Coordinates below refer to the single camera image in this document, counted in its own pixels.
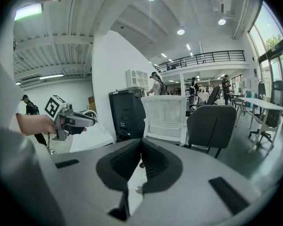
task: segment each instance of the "shirt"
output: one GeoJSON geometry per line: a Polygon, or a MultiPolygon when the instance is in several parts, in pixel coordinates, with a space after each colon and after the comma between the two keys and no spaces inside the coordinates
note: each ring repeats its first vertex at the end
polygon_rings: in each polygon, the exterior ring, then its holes
{"type": "Polygon", "coordinates": [[[155,80],[154,84],[156,85],[156,87],[154,89],[154,95],[155,96],[160,96],[160,94],[161,94],[160,82],[158,80],[155,80]]]}

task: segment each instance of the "desk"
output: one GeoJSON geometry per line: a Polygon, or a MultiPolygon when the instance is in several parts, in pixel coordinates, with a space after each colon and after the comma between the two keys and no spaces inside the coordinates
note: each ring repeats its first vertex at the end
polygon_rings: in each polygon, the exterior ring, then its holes
{"type": "Polygon", "coordinates": [[[229,96],[233,96],[233,97],[238,97],[238,94],[234,94],[234,93],[227,93],[229,96]]]}
{"type": "Polygon", "coordinates": [[[253,123],[253,118],[255,118],[255,120],[261,124],[261,128],[259,130],[259,133],[257,134],[256,136],[256,140],[253,142],[251,148],[249,149],[249,153],[252,151],[252,149],[255,147],[256,143],[258,142],[259,140],[259,137],[261,135],[261,133],[265,130],[268,130],[268,131],[275,131],[275,135],[274,135],[274,138],[273,138],[273,142],[267,152],[267,154],[269,154],[269,152],[271,151],[271,149],[273,148],[274,146],[274,141],[275,141],[275,137],[277,136],[277,132],[278,132],[278,128],[279,128],[279,124],[281,122],[281,116],[279,116],[279,120],[278,120],[278,126],[276,128],[270,128],[268,125],[266,125],[266,119],[267,119],[267,116],[268,116],[268,111],[269,110],[278,110],[278,111],[283,111],[283,107],[281,106],[278,106],[278,105],[275,105],[275,104],[272,104],[272,103],[269,103],[267,101],[264,101],[264,100],[259,100],[259,99],[256,99],[256,98],[239,98],[241,99],[243,102],[249,102],[251,104],[253,104],[253,111],[252,113],[249,112],[249,111],[244,111],[242,110],[243,106],[241,107],[241,110],[240,110],[240,113],[239,113],[239,116],[238,116],[238,119],[236,121],[236,125],[235,127],[237,127],[237,124],[238,124],[238,121],[240,119],[240,116],[243,112],[246,112],[247,114],[249,114],[251,116],[251,122],[250,122],[250,128],[251,128],[251,125],[253,123]],[[258,118],[257,116],[255,116],[255,105],[261,107],[263,109],[263,112],[260,116],[260,118],[258,118]]]}

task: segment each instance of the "white wall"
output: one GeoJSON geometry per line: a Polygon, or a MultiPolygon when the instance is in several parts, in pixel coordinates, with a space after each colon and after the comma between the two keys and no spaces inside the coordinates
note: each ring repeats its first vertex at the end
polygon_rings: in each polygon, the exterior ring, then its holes
{"type": "MultiPolygon", "coordinates": [[[[92,81],[64,82],[52,85],[45,85],[24,91],[29,99],[39,107],[40,114],[46,114],[45,106],[52,95],[58,95],[67,103],[73,105],[75,112],[86,110],[88,97],[93,96],[92,81]]],[[[19,112],[26,113],[24,102],[19,105],[19,112]]]]}
{"type": "MultiPolygon", "coordinates": [[[[95,105],[101,122],[116,139],[108,93],[127,88],[126,70],[155,71],[148,60],[125,38],[114,31],[95,34],[92,47],[92,82],[95,105]]],[[[149,78],[149,88],[153,86],[149,78]]]]}

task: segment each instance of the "mesh chair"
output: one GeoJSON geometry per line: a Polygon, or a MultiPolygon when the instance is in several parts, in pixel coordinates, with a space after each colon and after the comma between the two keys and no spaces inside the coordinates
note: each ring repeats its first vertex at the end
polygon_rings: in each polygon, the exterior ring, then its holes
{"type": "Polygon", "coordinates": [[[142,97],[146,118],[144,138],[180,142],[184,145],[187,133],[185,96],[142,97]]]}
{"type": "MultiPolygon", "coordinates": [[[[279,106],[283,107],[283,81],[275,81],[273,83],[270,103],[273,103],[275,105],[279,105],[279,106]]],[[[269,110],[268,111],[267,119],[266,119],[266,122],[265,122],[266,127],[262,131],[261,139],[258,143],[258,145],[260,145],[263,137],[265,137],[269,142],[271,142],[271,145],[270,145],[270,148],[269,148],[267,154],[269,154],[269,152],[274,147],[275,137],[276,137],[277,132],[278,132],[278,125],[281,122],[281,112],[282,111],[277,111],[277,110],[269,110]],[[266,133],[266,131],[275,131],[275,135],[274,135],[273,140],[271,140],[271,135],[269,133],[266,133]]],[[[262,114],[255,114],[255,116],[258,117],[258,118],[263,118],[262,114]]],[[[258,134],[259,131],[260,131],[259,129],[257,131],[251,131],[249,137],[251,137],[251,134],[258,134]]]]}
{"type": "Polygon", "coordinates": [[[236,109],[231,105],[204,105],[197,109],[187,119],[189,134],[188,148],[198,149],[192,145],[219,148],[215,158],[222,148],[227,148],[236,120],[236,109]]]}

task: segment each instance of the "chair leg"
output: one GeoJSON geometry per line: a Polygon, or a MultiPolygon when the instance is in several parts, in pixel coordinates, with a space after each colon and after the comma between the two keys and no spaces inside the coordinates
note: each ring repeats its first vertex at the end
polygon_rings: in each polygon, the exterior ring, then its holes
{"type": "Polygon", "coordinates": [[[217,153],[216,153],[216,155],[215,155],[215,158],[217,158],[217,157],[218,157],[218,155],[219,155],[220,151],[221,151],[221,148],[219,148],[219,149],[218,149],[218,151],[217,151],[217,153]]]}

